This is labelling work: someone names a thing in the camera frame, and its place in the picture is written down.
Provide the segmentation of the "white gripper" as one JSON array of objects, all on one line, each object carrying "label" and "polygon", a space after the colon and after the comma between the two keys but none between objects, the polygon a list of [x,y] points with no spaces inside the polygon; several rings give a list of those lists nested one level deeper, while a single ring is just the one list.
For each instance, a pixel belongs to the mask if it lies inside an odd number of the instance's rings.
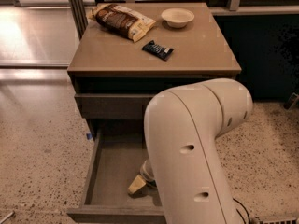
[{"label": "white gripper", "polygon": [[145,160],[140,167],[140,175],[137,175],[133,182],[130,184],[127,192],[129,195],[134,195],[143,189],[147,182],[154,181],[154,174],[151,168],[151,164],[149,160]]}]

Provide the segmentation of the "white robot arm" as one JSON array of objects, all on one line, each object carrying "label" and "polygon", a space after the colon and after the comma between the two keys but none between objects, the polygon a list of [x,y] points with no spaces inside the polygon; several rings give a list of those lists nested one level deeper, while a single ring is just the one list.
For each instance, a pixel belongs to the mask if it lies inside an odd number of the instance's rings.
[{"label": "white robot arm", "polygon": [[149,158],[128,193],[156,184],[167,224],[242,224],[215,140],[248,120],[252,108],[247,88],[227,78],[155,95],[144,115]]}]

